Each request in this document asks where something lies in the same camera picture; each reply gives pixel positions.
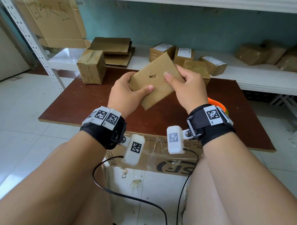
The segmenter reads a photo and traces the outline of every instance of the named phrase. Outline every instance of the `orange object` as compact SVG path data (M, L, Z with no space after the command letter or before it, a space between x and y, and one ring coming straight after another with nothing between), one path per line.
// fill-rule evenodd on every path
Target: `orange object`
M218 102L218 101L215 101L215 100L213 100L213 99L210 99L210 98L208 98L208 103L209 103L209 104L212 104L212 105L214 105L214 106L218 106L218 107L220 107L220 108L227 114L227 116L229 116L229 112L228 112L228 110L226 109L226 107L225 107L222 103L220 103L220 102Z

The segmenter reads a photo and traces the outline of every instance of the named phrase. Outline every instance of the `wooden table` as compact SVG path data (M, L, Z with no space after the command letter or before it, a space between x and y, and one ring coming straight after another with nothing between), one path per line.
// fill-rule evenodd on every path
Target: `wooden table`
M78 76L39 117L40 121L81 126L90 113L107 106L110 89L128 69L107 68L102 85L84 84ZM207 86L208 97L221 102L229 111L236 134L249 148L275 152L249 102L234 80L211 79ZM126 119L127 131L166 136L169 126L187 128L187 112L179 104L175 93L145 111L141 105Z

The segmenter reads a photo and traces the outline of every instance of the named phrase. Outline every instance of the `hand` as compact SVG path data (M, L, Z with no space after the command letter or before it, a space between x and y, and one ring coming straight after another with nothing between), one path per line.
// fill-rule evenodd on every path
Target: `hand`
M190 114L198 106L208 104L205 83L201 74L184 69L179 65L176 65L176 67L186 80L184 84L169 73L165 72L164 77L175 90L181 106Z
M131 91L128 86L128 81L136 72L128 72L118 79L111 92L108 100L108 108L115 109L122 113L122 117L126 119L128 115L134 112L144 96L154 90L153 85L148 85L138 91Z

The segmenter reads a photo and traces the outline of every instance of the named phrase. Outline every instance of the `shelf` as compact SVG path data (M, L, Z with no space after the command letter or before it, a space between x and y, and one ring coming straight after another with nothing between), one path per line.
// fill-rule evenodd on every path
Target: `shelf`
M297 13L296 0L130 0L139 2Z
M149 47L135 45L136 50L128 69L141 70L149 64ZM84 49L64 49L48 63L53 69L78 71L76 62ZM236 80L242 90L297 95L297 73L281 71L274 65L248 66L232 54L195 51L195 59L211 55L228 64L225 72L213 78Z

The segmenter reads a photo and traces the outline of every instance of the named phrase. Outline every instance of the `blue-green wall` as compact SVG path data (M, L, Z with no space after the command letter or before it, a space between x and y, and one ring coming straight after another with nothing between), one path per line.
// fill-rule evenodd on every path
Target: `blue-green wall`
M234 52L241 43L297 43L297 14L115 0L77 1L87 38L130 37L199 50Z

